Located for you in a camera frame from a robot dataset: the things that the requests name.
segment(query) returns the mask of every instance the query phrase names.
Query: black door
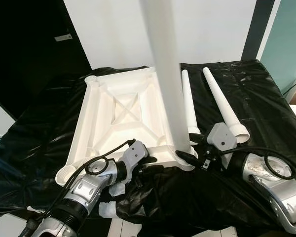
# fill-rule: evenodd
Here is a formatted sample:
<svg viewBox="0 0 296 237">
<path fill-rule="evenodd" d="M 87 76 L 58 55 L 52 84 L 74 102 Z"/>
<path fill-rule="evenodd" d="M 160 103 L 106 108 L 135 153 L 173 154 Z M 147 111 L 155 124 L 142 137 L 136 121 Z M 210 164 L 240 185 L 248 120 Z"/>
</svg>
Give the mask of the black door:
<svg viewBox="0 0 296 237">
<path fill-rule="evenodd" d="M 55 76 L 90 70 L 62 0 L 0 1 L 0 104 L 14 118 Z"/>
</svg>

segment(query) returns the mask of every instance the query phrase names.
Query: black wire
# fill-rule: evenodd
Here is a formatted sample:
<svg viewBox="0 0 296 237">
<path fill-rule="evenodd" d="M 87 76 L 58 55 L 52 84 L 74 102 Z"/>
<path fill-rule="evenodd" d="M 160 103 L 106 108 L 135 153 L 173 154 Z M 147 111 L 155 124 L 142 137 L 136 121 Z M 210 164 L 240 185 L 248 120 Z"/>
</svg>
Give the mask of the black wire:
<svg viewBox="0 0 296 237">
<path fill-rule="evenodd" d="M 286 179 L 293 179 L 294 178 L 294 175 L 295 175 L 294 169 L 296 169 L 296 165 L 295 164 L 293 165 L 292 162 L 288 159 L 287 156 L 279 153 L 277 150 L 273 150 L 271 148 L 266 148 L 266 147 L 247 147 L 247 146 L 245 146 L 245 147 L 237 147 L 237 148 L 229 149 L 229 150 L 226 150 L 226 151 L 221 151 L 221 154 L 225 155 L 225 154 L 238 152 L 238 151 L 247 151 L 247 152 L 251 152 L 251 153 L 252 153 L 252 151 L 264 151 L 264 152 L 270 152 L 270 153 L 276 154 L 278 156 L 277 158 L 283 160 L 289 166 L 289 168 L 291 169 L 292 178 L 291 178 L 291 176 L 284 176 L 284 177 Z M 264 161 L 266 161 L 265 165 L 267 166 L 267 168 L 270 170 L 270 172 L 273 173 L 274 170 L 272 169 L 272 167 L 271 168 L 268 167 L 268 165 L 269 165 L 268 159 L 264 159 Z M 280 178 L 280 174 L 278 174 L 278 173 L 275 174 L 275 173 L 276 172 L 274 171 L 273 174 Z"/>
<path fill-rule="evenodd" d="M 105 166 L 103 167 L 103 169 L 101 169 L 98 172 L 92 172 L 92 171 L 89 170 L 89 166 L 87 166 L 87 167 L 84 168 L 85 172 L 87 174 L 91 174 L 91 175 L 98 175 L 98 174 L 101 174 L 104 170 L 106 170 L 108 165 L 109 165 L 109 160 L 106 157 L 102 157 L 101 159 L 105 160 Z"/>
<path fill-rule="evenodd" d="M 294 85 L 292 85 L 287 91 L 285 91 L 285 92 L 283 93 L 283 95 L 287 94 L 287 92 L 289 92 L 294 86 L 296 86 L 296 83 L 295 83 Z"/>
<path fill-rule="evenodd" d="M 268 161 L 268 156 L 264 156 L 264 163 L 266 165 L 266 167 L 270 170 L 270 172 L 278 177 L 278 178 L 281 178 L 281 179 L 286 179 L 286 180 L 290 180 L 290 179 L 294 179 L 295 178 L 295 171 L 291 168 L 291 175 L 290 176 L 284 176 L 284 175 L 281 175 L 279 173 L 277 173 L 270 165 L 269 161 Z"/>
<path fill-rule="evenodd" d="M 84 163 L 82 166 L 80 166 L 68 179 L 68 181 L 65 183 L 65 185 L 62 187 L 62 190 L 60 191 L 60 193 L 58 194 L 58 196 L 55 198 L 55 200 L 52 202 L 52 204 L 49 206 L 49 208 L 41 215 L 39 216 L 36 220 L 37 221 L 42 221 L 42 219 L 46 218 L 47 216 L 50 215 L 50 212 L 52 210 L 52 208 L 56 205 L 56 203 L 58 203 L 60 200 L 63 199 L 63 197 L 65 196 L 65 194 L 68 192 L 68 190 L 70 189 L 70 187 L 72 186 L 72 184 L 74 183 L 74 181 L 76 180 L 76 178 L 78 177 L 78 175 L 82 172 L 83 169 L 85 169 L 86 167 L 88 167 L 91 163 L 98 161 L 100 159 L 105 158 L 106 156 L 112 154 L 113 152 L 117 151 L 118 149 L 122 148 L 123 146 L 125 146 L 126 144 L 128 144 L 129 146 L 131 146 L 136 140 L 132 139 L 132 140 L 127 140 L 126 142 L 124 142 L 123 144 L 119 145 L 118 147 L 114 148 L 113 150 L 105 153 L 104 155 L 101 155 L 99 157 L 94 157 L 91 160 L 87 161 L 86 163 Z"/>
</svg>

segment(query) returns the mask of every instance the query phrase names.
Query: white cylindrical pole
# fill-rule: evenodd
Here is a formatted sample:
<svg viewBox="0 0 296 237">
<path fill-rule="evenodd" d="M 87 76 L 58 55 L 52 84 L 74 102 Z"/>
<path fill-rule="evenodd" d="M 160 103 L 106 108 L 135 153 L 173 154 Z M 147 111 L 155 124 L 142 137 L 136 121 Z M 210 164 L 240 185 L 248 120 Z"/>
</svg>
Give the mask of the white cylindrical pole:
<svg viewBox="0 0 296 237">
<path fill-rule="evenodd" d="M 246 127 L 240 123 L 211 71 L 208 68 L 204 68 L 203 73 L 222 114 L 223 120 L 231 133 L 236 137 L 237 143 L 244 143 L 248 141 L 250 138 L 249 132 Z"/>
<path fill-rule="evenodd" d="M 169 0 L 141 0 L 158 81 L 176 150 L 191 152 Z"/>
<path fill-rule="evenodd" d="M 188 72 L 187 70 L 182 71 L 182 87 L 183 87 L 183 97 L 185 106 L 185 117 L 187 121 L 187 129 L 189 133 L 200 134 L 201 131 L 197 127 L 193 97 L 191 92 L 191 86 L 189 84 Z M 197 143 L 190 141 L 191 145 L 196 145 Z"/>
</svg>

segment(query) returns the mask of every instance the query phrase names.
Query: black tablecloth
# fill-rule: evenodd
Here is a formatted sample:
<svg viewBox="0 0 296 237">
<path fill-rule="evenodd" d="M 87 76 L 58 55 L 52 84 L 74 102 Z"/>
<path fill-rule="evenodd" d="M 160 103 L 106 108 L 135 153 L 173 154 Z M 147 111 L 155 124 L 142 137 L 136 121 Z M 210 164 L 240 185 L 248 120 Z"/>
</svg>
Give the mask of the black tablecloth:
<svg viewBox="0 0 296 237">
<path fill-rule="evenodd" d="M 223 121 L 201 73 L 204 67 L 209 67 L 249 130 L 248 145 L 276 149 L 296 164 L 296 117 L 257 60 L 181 64 L 189 73 L 200 130 L 205 133 Z M 91 74 L 102 76 L 127 70 L 133 69 L 100 68 Z M 0 140 L 0 214 L 29 205 L 45 209 L 60 191 L 54 178 L 67 160 L 86 76 L 55 78 Z M 202 154 L 201 146 L 195 149 Z M 152 230 L 191 236 L 203 229 L 218 230 L 230 225 L 279 228 L 267 201 L 241 177 L 225 177 L 217 171 L 184 172 L 175 167 L 153 166 L 126 186 L 125 195 L 112 199 L 117 201 L 119 217 L 144 223 L 141 236 L 152 236 Z M 108 200 L 106 192 L 102 200 Z"/>
</svg>

